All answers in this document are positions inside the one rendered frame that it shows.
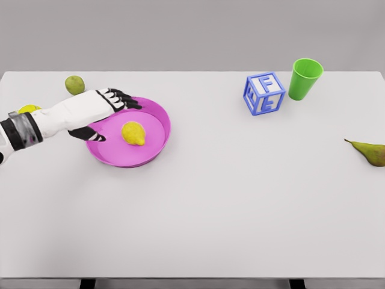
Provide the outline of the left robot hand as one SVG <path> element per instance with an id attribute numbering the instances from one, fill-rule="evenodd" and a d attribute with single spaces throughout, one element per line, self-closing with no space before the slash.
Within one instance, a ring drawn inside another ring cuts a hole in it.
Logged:
<path id="1" fill-rule="evenodd" d="M 84 141 L 103 142 L 106 138 L 89 126 L 125 109 L 143 107 L 132 96 L 117 89 L 90 90 L 63 102 L 69 134 Z"/>

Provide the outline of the yellow lemon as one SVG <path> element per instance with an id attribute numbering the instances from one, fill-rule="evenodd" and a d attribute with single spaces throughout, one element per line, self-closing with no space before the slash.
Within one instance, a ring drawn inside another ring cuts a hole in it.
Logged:
<path id="1" fill-rule="evenodd" d="M 146 132 L 138 122 L 127 122 L 123 125 L 121 135 L 124 141 L 130 145 L 145 145 Z"/>

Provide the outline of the pink round plate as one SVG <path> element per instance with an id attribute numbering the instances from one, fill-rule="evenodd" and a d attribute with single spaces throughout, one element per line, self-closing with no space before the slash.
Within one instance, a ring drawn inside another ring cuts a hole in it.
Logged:
<path id="1" fill-rule="evenodd" d="M 171 122 L 166 110 L 150 99 L 134 99 L 142 109 L 122 110 L 89 125 L 106 138 L 103 142 L 86 142 L 88 150 L 97 160 L 110 166 L 138 167 L 156 158 L 167 144 Z M 121 130 L 128 122 L 142 125 L 146 133 L 144 145 L 132 145 L 124 141 Z"/>

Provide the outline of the green round fruit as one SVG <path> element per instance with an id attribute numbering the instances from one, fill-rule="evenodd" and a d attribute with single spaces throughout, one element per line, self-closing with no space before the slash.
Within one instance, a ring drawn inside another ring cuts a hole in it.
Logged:
<path id="1" fill-rule="evenodd" d="M 71 95 L 78 95 L 85 91 L 85 83 L 84 80 L 77 75 L 72 75 L 66 78 L 65 82 L 66 90 Z"/>

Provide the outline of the yellow-green round fruit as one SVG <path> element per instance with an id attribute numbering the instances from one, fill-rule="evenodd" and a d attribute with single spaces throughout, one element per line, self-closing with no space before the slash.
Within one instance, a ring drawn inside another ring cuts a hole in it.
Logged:
<path id="1" fill-rule="evenodd" d="M 39 107 L 37 105 L 29 104 L 29 105 L 25 105 L 22 108 L 20 108 L 17 113 L 18 114 L 32 113 L 32 112 L 37 111 L 37 110 L 41 110 L 41 107 Z"/>

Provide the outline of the blue letter block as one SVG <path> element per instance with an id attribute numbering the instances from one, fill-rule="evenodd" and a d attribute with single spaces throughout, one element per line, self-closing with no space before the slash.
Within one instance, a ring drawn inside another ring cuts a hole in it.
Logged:
<path id="1" fill-rule="evenodd" d="M 243 98 L 253 116 L 278 111 L 286 90 L 275 72 L 246 77 Z"/>

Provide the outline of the green plastic cup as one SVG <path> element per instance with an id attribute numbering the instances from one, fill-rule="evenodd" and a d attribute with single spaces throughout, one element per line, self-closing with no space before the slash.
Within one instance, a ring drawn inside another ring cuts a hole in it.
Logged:
<path id="1" fill-rule="evenodd" d="M 316 60 L 311 58 L 296 60 L 292 66 L 289 97 L 295 101 L 304 99 L 323 72 L 323 66 Z"/>

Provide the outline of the green-brown pear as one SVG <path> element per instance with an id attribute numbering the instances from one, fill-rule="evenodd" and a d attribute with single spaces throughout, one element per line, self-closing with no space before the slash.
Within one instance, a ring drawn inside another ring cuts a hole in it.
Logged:
<path id="1" fill-rule="evenodd" d="M 359 151 L 372 166 L 385 167 L 385 145 L 362 143 L 347 139 L 345 139 L 345 141 L 350 143 L 354 149 Z"/>

